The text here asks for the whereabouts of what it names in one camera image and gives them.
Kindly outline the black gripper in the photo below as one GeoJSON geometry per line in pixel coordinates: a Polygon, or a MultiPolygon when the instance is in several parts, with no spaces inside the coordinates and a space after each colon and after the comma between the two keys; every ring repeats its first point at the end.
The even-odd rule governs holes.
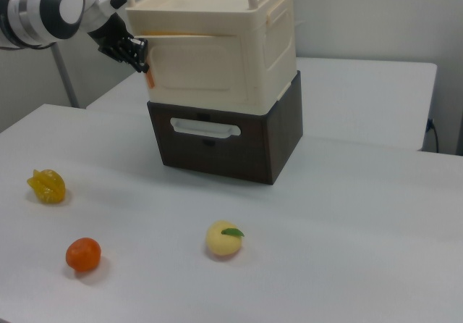
{"type": "Polygon", "coordinates": [[[133,37],[117,13],[112,14],[103,26],[88,35],[98,44],[101,53],[131,65],[136,72],[148,72],[148,42],[144,38],[133,37]]]}

